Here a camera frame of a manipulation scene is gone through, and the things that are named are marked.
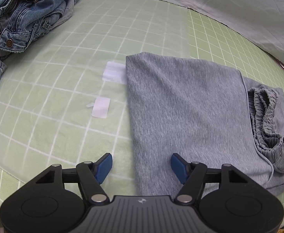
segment crumpled denim clothing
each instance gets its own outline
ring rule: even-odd
[[[23,52],[63,16],[67,2],[68,0],[0,0],[0,50],[8,53]],[[0,76],[5,68],[0,61]]]

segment pile of clothes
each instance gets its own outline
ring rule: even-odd
[[[10,53],[23,52],[35,40],[67,21],[78,0],[0,0],[0,77]]]

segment silver screw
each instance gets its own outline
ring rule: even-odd
[[[192,201],[192,197],[190,195],[187,195],[187,194],[181,194],[177,197],[177,200],[179,202],[182,202],[182,203],[189,203]]]
[[[104,194],[95,194],[95,195],[91,196],[91,200],[93,200],[94,202],[103,202],[106,199],[107,199],[107,197]]]

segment white label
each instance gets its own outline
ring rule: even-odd
[[[107,62],[103,72],[102,80],[111,81],[121,84],[127,84],[126,80],[126,66],[115,62]]]
[[[110,105],[110,98],[97,97],[92,109],[92,116],[107,118],[107,111]]]

